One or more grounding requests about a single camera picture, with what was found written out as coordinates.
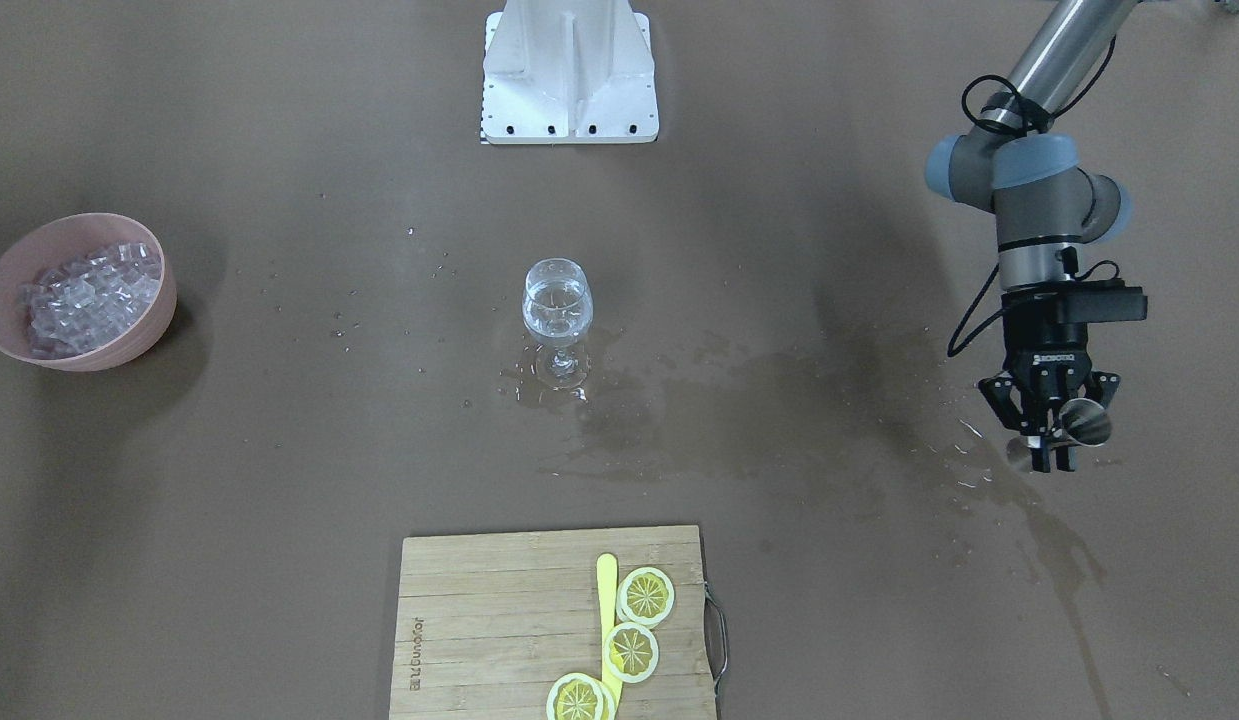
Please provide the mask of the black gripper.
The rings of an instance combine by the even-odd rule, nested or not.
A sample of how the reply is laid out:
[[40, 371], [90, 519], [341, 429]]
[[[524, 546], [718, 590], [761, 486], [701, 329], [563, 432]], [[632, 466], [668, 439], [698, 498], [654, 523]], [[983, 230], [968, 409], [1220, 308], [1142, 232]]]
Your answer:
[[[1111, 406], [1123, 378], [1095, 369], [1089, 323], [1004, 320], [1002, 372], [978, 383], [997, 421], [1023, 432], [1030, 468], [1049, 473], [1049, 428], [1073, 398]], [[1075, 442], [1054, 439], [1054, 468], [1075, 471]]]

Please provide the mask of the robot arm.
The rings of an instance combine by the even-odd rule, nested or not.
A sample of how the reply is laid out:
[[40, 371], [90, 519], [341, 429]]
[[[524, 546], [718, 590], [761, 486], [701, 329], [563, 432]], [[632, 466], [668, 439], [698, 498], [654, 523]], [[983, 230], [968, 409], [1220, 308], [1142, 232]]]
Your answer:
[[1009, 76], [980, 76], [997, 90], [970, 131], [944, 138], [926, 161], [934, 193], [987, 211], [997, 224], [1000, 305], [978, 325], [957, 325], [959, 354], [991, 323], [1002, 328], [1002, 369], [978, 389], [1004, 428], [1022, 439], [1040, 473], [1075, 470], [1080, 447], [1111, 437], [1109, 406], [1121, 378], [1095, 369], [1087, 351], [1094, 323], [1141, 322], [1144, 288], [1114, 273], [1098, 279], [1082, 250], [1111, 240], [1134, 209], [1114, 178], [1080, 167], [1075, 141], [1054, 121], [1075, 107], [1111, 59], [1131, 1], [1061, 1]]

